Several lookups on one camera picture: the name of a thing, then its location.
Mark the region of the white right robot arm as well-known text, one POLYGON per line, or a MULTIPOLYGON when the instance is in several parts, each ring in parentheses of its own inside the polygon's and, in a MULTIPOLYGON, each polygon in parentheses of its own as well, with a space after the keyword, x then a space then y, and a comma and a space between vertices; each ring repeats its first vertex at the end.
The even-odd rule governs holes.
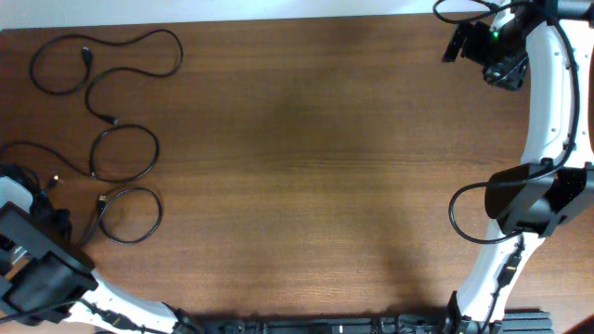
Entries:
POLYGON ((440 319, 401 315, 402 333, 549 333, 544 312, 507 312, 530 257, 561 225, 593 204, 588 133, 593 63, 589 1, 503 1, 454 21, 443 59, 467 58, 484 80, 510 91, 531 84, 528 133, 518 166, 481 183, 487 234, 440 319))

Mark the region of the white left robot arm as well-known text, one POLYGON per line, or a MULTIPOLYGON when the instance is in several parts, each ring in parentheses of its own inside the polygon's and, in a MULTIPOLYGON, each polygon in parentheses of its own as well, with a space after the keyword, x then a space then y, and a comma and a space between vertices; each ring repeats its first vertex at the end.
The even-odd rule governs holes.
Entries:
POLYGON ((55 209, 19 166, 1 167, 2 322, 83 323, 109 333, 202 333, 181 309, 107 283, 68 241, 67 212, 55 209))

